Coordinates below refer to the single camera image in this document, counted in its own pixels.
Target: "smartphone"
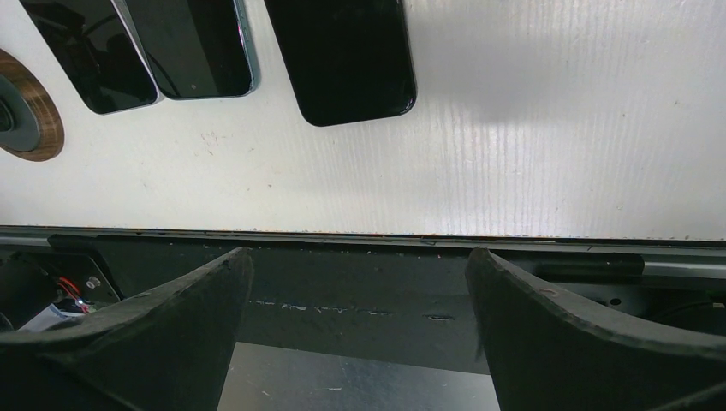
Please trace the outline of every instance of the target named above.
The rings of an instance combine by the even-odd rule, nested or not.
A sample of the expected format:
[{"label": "smartphone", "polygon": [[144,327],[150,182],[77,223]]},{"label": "smartphone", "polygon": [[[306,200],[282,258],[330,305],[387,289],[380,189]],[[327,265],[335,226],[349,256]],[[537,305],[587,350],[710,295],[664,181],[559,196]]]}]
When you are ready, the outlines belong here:
[{"label": "smartphone", "polygon": [[312,125],[400,116],[414,106],[401,0],[265,0],[265,5],[301,114]]},{"label": "smartphone", "polygon": [[244,8],[236,0],[126,0],[161,93],[239,97],[254,89]]},{"label": "smartphone", "polygon": [[98,114],[157,101],[157,89],[110,0],[21,0],[88,108]]}]

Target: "white surface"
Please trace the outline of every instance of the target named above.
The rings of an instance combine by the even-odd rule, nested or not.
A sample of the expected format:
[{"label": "white surface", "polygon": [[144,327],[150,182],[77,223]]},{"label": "white surface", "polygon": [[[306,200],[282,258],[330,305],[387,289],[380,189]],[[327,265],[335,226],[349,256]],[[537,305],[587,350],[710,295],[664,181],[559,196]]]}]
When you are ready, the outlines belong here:
[{"label": "white surface", "polygon": [[68,317],[58,311],[56,306],[50,304],[30,321],[26,322],[19,331],[41,332],[60,323]]},{"label": "white surface", "polygon": [[50,162],[0,152],[0,225],[726,237],[726,2],[408,0],[413,110],[331,128],[245,4],[255,92],[98,116],[0,0],[66,128]]}]

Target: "metal plate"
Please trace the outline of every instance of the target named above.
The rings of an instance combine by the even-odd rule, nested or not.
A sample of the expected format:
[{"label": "metal plate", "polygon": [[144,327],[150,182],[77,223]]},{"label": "metal plate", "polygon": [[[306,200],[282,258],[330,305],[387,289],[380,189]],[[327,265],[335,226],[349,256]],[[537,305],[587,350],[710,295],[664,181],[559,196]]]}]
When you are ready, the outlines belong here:
[{"label": "metal plate", "polygon": [[237,343],[218,410],[497,411],[488,375]]},{"label": "metal plate", "polygon": [[68,136],[48,164],[0,155],[0,224],[726,238],[724,2],[407,0],[415,107],[325,129],[245,4],[257,91],[101,117],[0,0]]},{"label": "metal plate", "polygon": [[26,258],[43,267],[53,277],[66,277],[79,288],[83,300],[87,300],[97,307],[104,307],[121,299],[114,286],[106,278],[104,270],[90,255],[27,253]]},{"label": "metal plate", "polygon": [[[53,237],[53,247],[69,248]],[[255,279],[238,341],[487,373],[463,276],[468,250],[306,247],[179,239],[90,240],[120,293],[137,295],[250,247]]]}]

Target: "bolt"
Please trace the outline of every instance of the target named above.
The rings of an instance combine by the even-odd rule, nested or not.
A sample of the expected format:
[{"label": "bolt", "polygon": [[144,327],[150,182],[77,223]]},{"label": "bolt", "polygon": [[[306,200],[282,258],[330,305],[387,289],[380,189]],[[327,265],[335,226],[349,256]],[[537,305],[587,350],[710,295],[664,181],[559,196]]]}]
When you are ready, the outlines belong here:
[{"label": "bolt", "polygon": [[89,289],[95,289],[96,287],[100,287],[100,286],[101,286],[101,280],[99,280],[96,277],[91,276],[88,278],[88,281],[86,281],[86,287],[88,287]]}]

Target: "scratch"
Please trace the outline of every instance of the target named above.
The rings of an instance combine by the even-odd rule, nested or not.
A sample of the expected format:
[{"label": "scratch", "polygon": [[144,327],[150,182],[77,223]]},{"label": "scratch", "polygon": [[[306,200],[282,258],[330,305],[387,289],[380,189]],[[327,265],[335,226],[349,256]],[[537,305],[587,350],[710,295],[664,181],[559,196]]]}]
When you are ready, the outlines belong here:
[{"label": "scratch", "polygon": [[260,304],[260,306],[274,306],[275,305],[274,301],[265,301],[265,300],[256,300],[256,301],[247,300],[247,302],[253,302],[255,304]]},{"label": "scratch", "polygon": [[340,357],[338,357],[338,365],[341,367],[343,377],[345,377],[345,380],[348,381],[348,384],[350,384],[350,378],[348,378],[348,373],[345,372],[345,367],[342,366],[342,359]]},{"label": "scratch", "polygon": [[342,314],[345,313],[348,309],[347,308],[340,308],[340,307],[315,307],[316,310],[323,310],[323,311],[335,311],[336,313]]},{"label": "scratch", "polygon": [[453,321],[455,318],[450,315],[425,315],[427,319],[430,319],[431,321]]},{"label": "scratch", "polygon": [[304,307],[304,306],[296,306],[295,304],[282,304],[280,306],[280,308],[282,308],[282,309],[287,308],[288,310],[295,309],[295,310],[298,310],[298,311],[305,311],[305,310],[307,310],[307,307]]},{"label": "scratch", "polygon": [[380,310],[366,310],[365,308],[358,308],[355,310],[357,313],[366,313],[368,315],[381,315],[381,316],[388,316],[393,315],[394,313],[390,311],[380,311]]}]

